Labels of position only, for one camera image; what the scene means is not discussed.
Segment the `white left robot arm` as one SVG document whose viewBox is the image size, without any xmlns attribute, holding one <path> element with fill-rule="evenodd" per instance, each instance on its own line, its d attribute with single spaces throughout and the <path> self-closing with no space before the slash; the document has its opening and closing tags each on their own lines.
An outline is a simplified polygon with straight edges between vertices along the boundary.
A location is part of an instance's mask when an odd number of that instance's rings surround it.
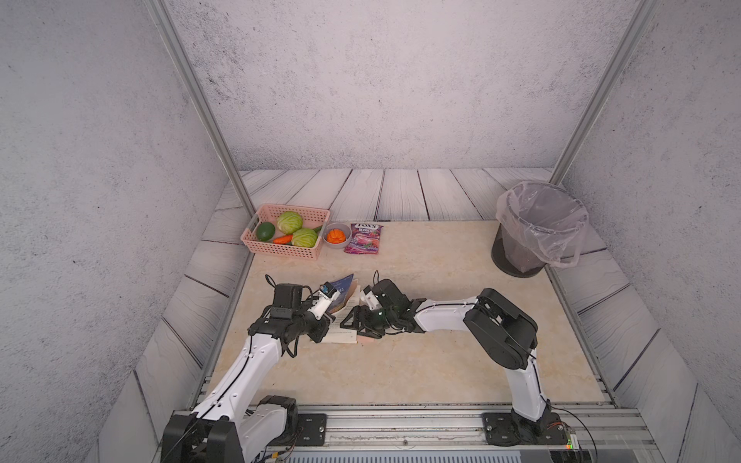
<svg viewBox="0 0 741 463">
<path fill-rule="evenodd" d="M 285 355 L 294 358 L 301 337 L 320 343 L 340 298 L 330 283 L 303 295 L 305 287 L 278 284 L 273 301 L 248 329 L 243 349 L 213 391 L 190 413 L 177 412 L 162 439 L 162 462 L 262 462 L 271 446 L 297 445 L 304 428 L 296 400 L 269 395 L 251 409 L 268 372 Z"/>
</svg>

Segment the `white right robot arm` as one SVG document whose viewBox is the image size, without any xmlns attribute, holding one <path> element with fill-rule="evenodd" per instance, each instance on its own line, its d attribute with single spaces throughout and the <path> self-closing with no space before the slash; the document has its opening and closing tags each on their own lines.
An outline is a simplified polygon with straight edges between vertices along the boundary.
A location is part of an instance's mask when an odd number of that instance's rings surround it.
<svg viewBox="0 0 741 463">
<path fill-rule="evenodd" d="M 373 339 L 440 330 L 468 332 L 506 370 L 515 416 L 534 424 L 549 409 L 536 358 L 538 324 L 495 289 L 454 301 L 409 299 L 393 281 L 384 279 L 362 290 L 360 304 L 340 327 Z"/>
</svg>

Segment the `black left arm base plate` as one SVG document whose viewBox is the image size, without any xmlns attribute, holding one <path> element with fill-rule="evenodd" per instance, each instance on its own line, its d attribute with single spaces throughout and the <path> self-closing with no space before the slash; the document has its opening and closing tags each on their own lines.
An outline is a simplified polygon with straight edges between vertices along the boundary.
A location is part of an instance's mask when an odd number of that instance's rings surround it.
<svg viewBox="0 0 741 463">
<path fill-rule="evenodd" d="M 270 447 L 322 447 L 327 428 L 326 414 L 293 414 L 287 418 L 284 432 L 270 442 Z"/>
</svg>

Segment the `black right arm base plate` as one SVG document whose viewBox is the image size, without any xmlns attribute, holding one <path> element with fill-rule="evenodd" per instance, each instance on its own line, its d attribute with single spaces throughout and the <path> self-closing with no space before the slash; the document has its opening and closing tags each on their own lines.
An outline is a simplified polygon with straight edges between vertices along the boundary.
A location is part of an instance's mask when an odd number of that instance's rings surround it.
<svg viewBox="0 0 741 463">
<path fill-rule="evenodd" d="M 482 414 L 486 443 L 498 447 L 566 446 L 570 442 L 567 426 L 558 414 L 546 409 L 542 417 L 530 421 L 514 410 Z"/>
</svg>

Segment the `blue Animal Farm book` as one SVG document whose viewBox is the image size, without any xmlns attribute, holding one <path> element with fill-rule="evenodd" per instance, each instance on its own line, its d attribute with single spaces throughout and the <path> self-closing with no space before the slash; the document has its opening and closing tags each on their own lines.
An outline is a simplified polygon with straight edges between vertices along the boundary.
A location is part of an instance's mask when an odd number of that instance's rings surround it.
<svg viewBox="0 0 741 463">
<path fill-rule="evenodd" d="M 358 283 L 358 279 L 353 274 L 332 282 L 332 285 L 340 293 L 340 300 L 333 302 L 328 310 L 328 314 L 333 316 L 334 320 L 330 323 L 329 330 L 321 341 L 323 345 L 357 344 L 357 332 L 354 329 L 341 328 L 341 323 L 350 315 L 351 310 L 360 303 Z"/>
</svg>

